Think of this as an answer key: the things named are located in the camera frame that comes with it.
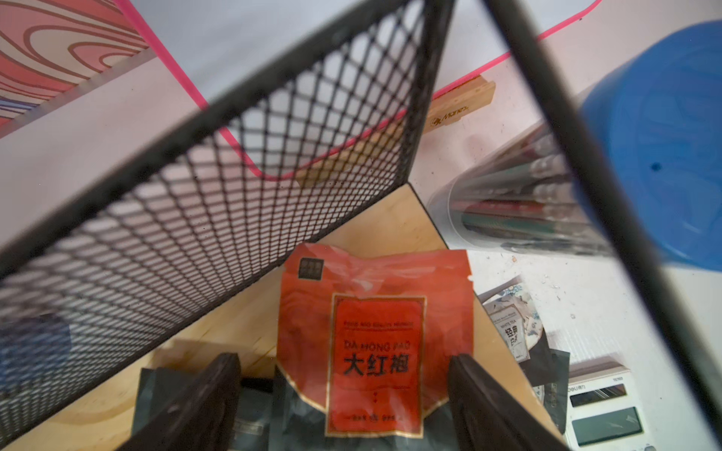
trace brand logo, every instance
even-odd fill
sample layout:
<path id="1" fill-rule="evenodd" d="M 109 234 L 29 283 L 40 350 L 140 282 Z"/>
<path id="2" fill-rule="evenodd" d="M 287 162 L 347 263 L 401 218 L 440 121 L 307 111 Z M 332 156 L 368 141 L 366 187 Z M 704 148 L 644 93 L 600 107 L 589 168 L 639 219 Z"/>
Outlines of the brand logo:
<path id="1" fill-rule="evenodd" d="M 431 121 L 431 125 L 437 126 L 437 125 L 439 125 L 440 123 L 442 123 L 443 121 L 446 121 L 447 119 L 452 118 L 453 116 L 461 113 L 462 111 L 466 111 L 466 110 L 468 110 L 468 109 L 469 109 L 469 107 L 467 107 L 467 106 L 461 107 L 461 108 L 459 108 L 459 109 L 456 110 L 456 111 L 452 111 L 451 113 L 446 113 L 446 114 L 444 115 L 444 117 L 441 118 L 441 119 L 439 119 L 439 118 L 434 118 L 434 120 Z"/>

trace clear plastic container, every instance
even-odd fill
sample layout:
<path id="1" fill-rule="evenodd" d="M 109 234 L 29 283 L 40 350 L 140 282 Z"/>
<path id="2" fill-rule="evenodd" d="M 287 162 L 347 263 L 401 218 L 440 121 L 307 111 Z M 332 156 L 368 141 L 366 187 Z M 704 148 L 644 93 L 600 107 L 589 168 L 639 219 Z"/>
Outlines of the clear plastic container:
<path id="1" fill-rule="evenodd" d="M 450 248 L 612 254 L 579 206 L 565 158 L 543 125 L 441 188 L 428 210 Z"/>

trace black label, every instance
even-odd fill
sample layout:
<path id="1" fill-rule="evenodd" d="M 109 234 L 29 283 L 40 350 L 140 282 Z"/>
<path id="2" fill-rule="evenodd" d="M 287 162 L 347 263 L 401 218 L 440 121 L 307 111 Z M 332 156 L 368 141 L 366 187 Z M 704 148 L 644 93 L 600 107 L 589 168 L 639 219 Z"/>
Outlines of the black label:
<path id="1" fill-rule="evenodd" d="M 301 258 L 298 265 L 298 278 L 306 280 L 321 280 L 323 275 L 323 260 L 320 258 Z"/>

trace calculator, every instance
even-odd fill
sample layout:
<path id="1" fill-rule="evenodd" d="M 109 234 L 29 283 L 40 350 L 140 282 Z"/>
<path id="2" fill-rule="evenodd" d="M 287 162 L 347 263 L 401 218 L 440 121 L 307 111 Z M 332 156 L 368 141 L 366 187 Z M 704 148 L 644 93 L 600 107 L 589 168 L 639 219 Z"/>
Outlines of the calculator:
<path id="1" fill-rule="evenodd" d="M 565 438 L 571 450 L 656 451 L 628 368 L 569 379 Z"/>

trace da hong pao label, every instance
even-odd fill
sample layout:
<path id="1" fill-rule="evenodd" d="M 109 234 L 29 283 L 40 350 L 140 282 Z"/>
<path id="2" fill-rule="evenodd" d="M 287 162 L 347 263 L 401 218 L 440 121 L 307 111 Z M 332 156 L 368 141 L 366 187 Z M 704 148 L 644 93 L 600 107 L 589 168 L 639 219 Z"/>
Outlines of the da hong pao label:
<path id="1" fill-rule="evenodd" d="M 423 436 L 425 304 L 334 295 L 326 436 Z"/>
<path id="2" fill-rule="evenodd" d="M 529 360 L 529 350 L 526 348 L 526 336 L 524 335 L 524 321 L 519 309 L 515 305 L 510 305 L 492 313 L 489 317 L 504 338 L 514 359 L 517 362 Z"/>

